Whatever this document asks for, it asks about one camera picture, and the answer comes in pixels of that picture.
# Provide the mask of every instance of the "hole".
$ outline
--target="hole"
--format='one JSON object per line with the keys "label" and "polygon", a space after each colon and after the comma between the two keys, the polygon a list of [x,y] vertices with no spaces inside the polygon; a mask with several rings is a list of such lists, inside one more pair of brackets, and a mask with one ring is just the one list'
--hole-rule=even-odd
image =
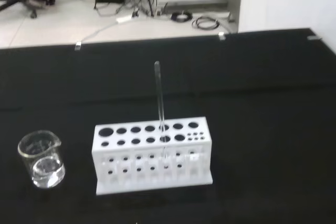
{"label": "hole", "polygon": [[140,143],[140,139],[135,138],[131,142],[132,142],[132,144],[139,144]]}
{"label": "hole", "polygon": [[126,129],[125,128],[119,128],[119,129],[117,129],[117,133],[118,134],[124,134],[124,133],[126,133]]}
{"label": "hole", "polygon": [[168,130],[169,129],[169,126],[167,124],[164,125],[164,130]]}
{"label": "hole", "polygon": [[117,142],[118,145],[124,145],[125,144],[125,141],[124,140],[120,140]]}
{"label": "hole", "polygon": [[155,139],[153,137],[149,137],[146,139],[147,143],[154,143]]}
{"label": "hole", "polygon": [[170,141],[170,137],[169,136],[165,136],[165,137],[161,136],[160,141],[162,143],[168,143]]}
{"label": "hole", "polygon": [[177,140],[177,141],[183,141],[183,140],[185,140],[185,136],[184,135],[176,135],[175,136],[175,140]]}
{"label": "hole", "polygon": [[181,123],[175,123],[175,124],[173,125],[173,127],[174,127],[174,129],[180,130],[180,129],[183,128],[183,125],[182,125]]}
{"label": "hole", "polygon": [[148,131],[148,132],[152,132],[152,131],[154,131],[155,130],[155,127],[154,126],[151,126],[151,125],[149,125],[149,126],[147,126],[146,128],[145,128],[145,131]]}
{"label": "hole", "polygon": [[188,126],[189,126],[190,128],[193,128],[193,129],[195,129],[195,128],[197,128],[197,127],[198,127],[198,123],[191,122],[190,124],[188,124]]}
{"label": "hole", "polygon": [[103,128],[101,129],[98,134],[103,137],[107,137],[113,134],[113,129],[111,128]]}
{"label": "hole", "polygon": [[137,132],[140,132],[140,131],[141,131],[141,129],[139,127],[133,127],[131,129],[131,132],[133,132],[133,133],[137,133]]}

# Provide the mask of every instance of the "glass beaker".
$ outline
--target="glass beaker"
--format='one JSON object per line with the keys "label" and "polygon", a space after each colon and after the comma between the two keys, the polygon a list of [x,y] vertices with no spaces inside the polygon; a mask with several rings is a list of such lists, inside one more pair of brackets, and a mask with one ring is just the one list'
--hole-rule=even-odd
{"label": "glass beaker", "polygon": [[60,139],[51,131],[31,132],[19,142],[17,150],[35,186],[51,188],[64,178],[65,168],[58,153],[60,145]]}

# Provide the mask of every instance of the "wire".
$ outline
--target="wire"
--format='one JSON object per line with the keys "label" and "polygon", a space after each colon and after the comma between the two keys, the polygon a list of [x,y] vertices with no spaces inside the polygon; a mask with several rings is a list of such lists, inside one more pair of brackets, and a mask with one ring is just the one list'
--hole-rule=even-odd
{"label": "wire", "polygon": [[175,12],[172,14],[171,20],[178,22],[178,23],[184,23],[188,22],[189,20],[193,19],[193,15],[190,12],[182,11],[180,12]]}
{"label": "wire", "polygon": [[201,16],[192,22],[193,28],[205,30],[205,31],[215,30],[219,26],[222,26],[224,29],[226,29],[229,34],[232,33],[232,31],[226,25],[221,23],[218,19],[215,19],[209,16]]}

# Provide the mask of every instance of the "beaker rim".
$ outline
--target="beaker rim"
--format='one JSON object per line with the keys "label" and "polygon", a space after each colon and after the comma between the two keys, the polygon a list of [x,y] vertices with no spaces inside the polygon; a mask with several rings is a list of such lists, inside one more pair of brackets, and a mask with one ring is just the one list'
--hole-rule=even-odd
{"label": "beaker rim", "polygon": [[[45,134],[49,134],[53,139],[54,139],[54,144],[51,145],[50,147],[48,147],[46,150],[40,152],[40,153],[37,153],[37,154],[27,154],[25,152],[23,152],[21,149],[20,149],[20,144],[24,141],[24,140],[27,140],[28,138],[30,138],[31,136],[33,135],[36,135],[36,134],[42,134],[42,133],[45,133]],[[61,141],[60,139],[58,138],[58,136],[56,136],[53,132],[49,131],[49,130],[38,130],[38,131],[33,131],[33,132],[30,132],[28,133],[27,135],[25,135],[21,140],[20,142],[18,143],[17,145],[17,151],[19,152],[19,154],[22,156],[22,157],[29,157],[29,158],[34,158],[34,157],[38,157],[40,155],[43,155],[43,153],[46,153],[48,151],[50,151],[51,149],[55,148],[55,147],[59,147],[61,145]]]}

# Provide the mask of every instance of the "metal clip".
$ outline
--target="metal clip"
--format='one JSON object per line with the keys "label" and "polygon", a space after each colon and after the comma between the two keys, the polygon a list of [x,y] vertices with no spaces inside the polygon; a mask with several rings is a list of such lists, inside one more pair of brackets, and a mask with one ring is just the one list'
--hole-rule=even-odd
{"label": "metal clip", "polygon": [[310,35],[307,37],[308,40],[321,40],[322,38],[317,35]]}
{"label": "metal clip", "polygon": [[226,39],[225,34],[224,34],[223,31],[220,31],[220,32],[218,33],[218,36],[219,36],[219,40],[225,40],[225,39]]}
{"label": "metal clip", "polygon": [[82,42],[81,41],[77,42],[75,45],[75,51],[79,51],[81,46],[82,46]]}

